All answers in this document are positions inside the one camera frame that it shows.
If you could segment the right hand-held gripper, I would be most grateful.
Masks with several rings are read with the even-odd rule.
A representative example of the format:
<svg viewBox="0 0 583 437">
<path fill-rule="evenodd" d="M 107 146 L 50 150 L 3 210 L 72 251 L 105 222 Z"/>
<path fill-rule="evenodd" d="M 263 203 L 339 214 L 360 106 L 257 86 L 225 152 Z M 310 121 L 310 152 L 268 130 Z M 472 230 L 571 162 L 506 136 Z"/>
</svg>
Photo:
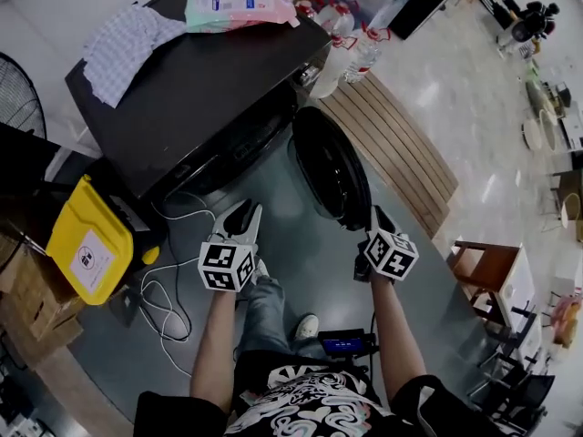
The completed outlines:
<svg viewBox="0 0 583 437">
<path fill-rule="evenodd" d="M 366 282 L 372 272 L 404 280 L 419 259 L 416 245 L 402 235 L 378 205 L 371 206 L 370 230 L 358 244 L 354 278 Z"/>
</svg>

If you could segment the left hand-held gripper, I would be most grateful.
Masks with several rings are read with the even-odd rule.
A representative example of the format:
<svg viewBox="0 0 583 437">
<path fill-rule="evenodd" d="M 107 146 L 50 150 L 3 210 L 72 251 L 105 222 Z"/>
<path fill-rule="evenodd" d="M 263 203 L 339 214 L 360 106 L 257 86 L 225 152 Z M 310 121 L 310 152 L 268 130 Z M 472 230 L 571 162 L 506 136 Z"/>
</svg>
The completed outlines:
<svg viewBox="0 0 583 437">
<path fill-rule="evenodd" d="M 209 238 L 201 243 L 198 270 L 208 290 L 241 292 L 256 269 L 256 240 L 262 204 L 249 198 L 216 217 Z"/>
</svg>

